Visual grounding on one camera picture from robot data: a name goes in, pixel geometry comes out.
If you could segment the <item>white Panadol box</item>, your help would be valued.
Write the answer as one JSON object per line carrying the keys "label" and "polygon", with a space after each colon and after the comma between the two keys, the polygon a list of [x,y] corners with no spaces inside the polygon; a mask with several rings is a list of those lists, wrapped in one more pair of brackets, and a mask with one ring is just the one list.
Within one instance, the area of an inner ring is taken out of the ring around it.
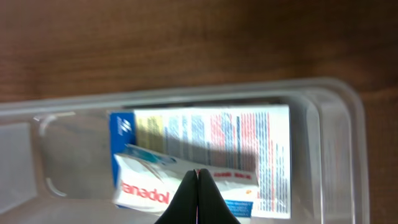
{"label": "white Panadol box", "polygon": [[259,191],[252,172],[198,164],[135,145],[113,154],[117,163],[113,202],[142,212],[161,215],[170,205],[185,173],[210,171],[222,198],[236,217],[250,218]]}

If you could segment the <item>large blue white medicine box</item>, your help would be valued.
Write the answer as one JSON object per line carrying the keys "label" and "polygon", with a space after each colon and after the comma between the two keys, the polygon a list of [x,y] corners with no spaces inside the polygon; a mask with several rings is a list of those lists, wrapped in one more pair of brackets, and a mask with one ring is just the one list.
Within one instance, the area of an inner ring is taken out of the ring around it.
{"label": "large blue white medicine box", "polygon": [[289,107],[166,108],[114,111],[109,116],[113,154],[135,145],[207,166],[252,172],[259,191],[250,218],[291,217]]}

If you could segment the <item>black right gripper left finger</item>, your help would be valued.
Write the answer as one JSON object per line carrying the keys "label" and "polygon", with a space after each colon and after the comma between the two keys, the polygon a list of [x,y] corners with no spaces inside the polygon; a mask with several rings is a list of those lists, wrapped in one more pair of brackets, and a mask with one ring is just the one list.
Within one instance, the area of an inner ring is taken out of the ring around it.
{"label": "black right gripper left finger", "polygon": [[155,224],[196,224],[198,206],[198,177],[194,170],[182,179],[166,211]]}

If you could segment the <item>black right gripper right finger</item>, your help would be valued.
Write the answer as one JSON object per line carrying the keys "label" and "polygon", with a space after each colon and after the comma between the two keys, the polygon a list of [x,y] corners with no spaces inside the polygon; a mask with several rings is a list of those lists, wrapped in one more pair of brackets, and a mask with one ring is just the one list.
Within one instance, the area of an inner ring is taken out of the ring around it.
{"label": "black right gripper right finger", "polygon": [[221,196],[210,171],[198,175],[198,224],[239,224]]}

